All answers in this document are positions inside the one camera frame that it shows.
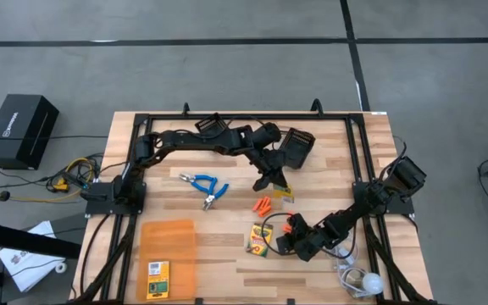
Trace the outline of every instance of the yellow cable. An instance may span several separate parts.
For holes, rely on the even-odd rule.
[[[88,178],[86,179],[87,182],[90,182],[92,180],[93,176],[93,167],[90,161],[86,158],[76,158],[75,160],[71,161],[69,165],[67,165],[67,169],[65,169],[66,173],[69,173],[70,170],[73,169],[76,163],[78,162],[86,162],[88,163],[88,166],[90,167],[90,174],[88,175]],[[73,196],[76,196],[80,194],[80,190],[75,191],[67,196],[59,197],[59,198],[48,198],[48,199],[41,199],[41,198],[29,198],[29,197],[11,197],[9,199],[11,200],[16,200],[16,201],[25,201],[25,202],[58,202]]]

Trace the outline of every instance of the white paper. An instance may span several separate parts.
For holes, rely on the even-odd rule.
[[[40,224],[29,230],[29,232],[33,234],[56,238],[56,236],[53,234],[53,229],[52,225],[50,225],[50,221],[41,222]],[[0,259],[11,275],[17,274],[25,268],[36,267],[47,263],[45,266],[27,269],[13,276],[14,283],[16,283],[18,289],[21,292],[25,292],[31,289],[31,287],[33,287],[36,283],[38,283],[45,276],[47,276],[54,268],[56,268],[58,263],[65,260],[64,258],[34,254],[27,251],[13,250],[7,248],[0,250]]]

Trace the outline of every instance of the yellow crayon box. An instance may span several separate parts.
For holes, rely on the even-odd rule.
[[[147,300],[169,297],[169,262],[148,263]]]
[[[263,235],[268,243],[270,243],[270,238],[272,237],[272,229],[272,225],[264,225]],[[267,245],[265,245],[264,240],[261,237],[261,224],[253,224],[252,232],[250,233],[250,240],[247,243],[246,251],[251,254],[266,258],[268,250],[269,248],[267,247]]]

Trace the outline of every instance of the black metal frame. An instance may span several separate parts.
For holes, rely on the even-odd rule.
[[[130,147],[128,150],[128,155],[127,155],[127,160],[131,160],[131,156],[133,153],[133,147],[135,146],[136,138],[139,136],[139,130],[142,125],[145,125],[146,128],[144,130],[145,133],[152,132],[153,131],[153,121],[154,120],[178,120],[178,119],[191,119],[191,120],[200,120],[208,117],[210,114],[191,114],[189,113],[190,108],[189,105],[186,103],[184,105],[183,111],[181,114],[136,114],[134,121],[133,121],[133,130],[131,132],[131,140],[130,140]],[[355,142],[355,135],[353,132],[353,124],[358,126],[358,131],[360,135],[360,140],[363,143],[363,154],[364,154],[364,160],[365,160],[365,167],[368,173],[369,180],[374,180],[375,179],[375,173],[374,173],[374,167],[372,163],[372,156],[370,153],[370,148],[369,148],[369,141],[366,133],[366,126],[364,123],[364,118],[363,114],[359,113],[333,113],[333,114],[326,114],[323,111],[323,107],[321,105],[321,102],[316,99],[313,101],[312,107],[311,107],[311,113],[310,114],[220,114],[222,119],[231,119],[236,116],[247,116],[251,115],[254,118],[257,119],[263,119],[263,120],[269,120],[269,119],[275,119],[275,120],[283,120],[283,119],[299,119],[299,120],[341,120],[344,121],[345,126],[346,126],[346,131],[347,131],[347,139],[349,141],[349,150],[350,154],[352,157],[352,165],[353,165],[353,173],[355,176],[355,184],[360,183],[363,181],[363,177],[361,175],[361,169],[360,169],[360,164],[358,160],[358,151],[357,151],[357,145]],[[132,223],[131,225],[136,224],[136,218],[137,214],[132,214],[130,216],[130,222]],[[113,232],[111,236],[111,241],[110,241],[110,248],[109,248],[109,254],[108,257],[110,258],[114,254],[114,250],[116,249],[118,245],[118,240],[119,240],[119,235],[121,231],[121,224],[122,220],[124,218],[123,215],[116,215],[116,220],[114,221],[114,227],[113,227]],[[378,221],[378,228],[380,232],[380,240],[383,245],[383,248],[387,251],[389,256],[391,257],[391,246],[389,243],[389,236],[387,235],[387,228],[385,225],[385,219],[383,215],[378,215],[377,217]],[[366,216],[363,218],[363,223],[365,224],[365,227],[367,225],[371,224],[371,220],[369,216]],[[374,234],[374,232],[369,232],[365,231],[365,234]],[[380,268],[378,265],[378,260],[376,257],[376,253],[372,247],[368,246],[368,254],[369,254],[369,261],[370,261],[370,269],[372,272],[379,274],[380,273]],[[127,277],[128,277],[128,271],[129,271],[129,265],[130,265],[130,252],[132,249],[132,243],[128,246],[128,248],[125,251],[124,258],[123,258],[123,263],[121,266],[120,270],[120,277],[119,277],[119,284],[118,284],[118,290],[117,290],[117,300],[123,302],[124,297],[125,297],[125,286],[127,283]],[[102,290],[101,290],[101,300],[107,300],[108,299],[108,292],[110,289],[110,277],[111,275],[107,278],[106,282],[104,283]],[[391,293],[393,296],[392,300],[385,300],[383,293],[380,293],[379,295],[376,295],[376,301],[377,303],[382,303],[382,301],[395,301],[399,302],[401,301],[400,297],[400,292],[398,290],[397,283],[395,282],[393,276],[389,274],[388,272],[388,277],[389,277],[389,283],[391,287]]]

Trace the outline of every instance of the white label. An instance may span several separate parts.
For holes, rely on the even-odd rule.
[[[148,275],[161,274],[161,263],[148,263]]]

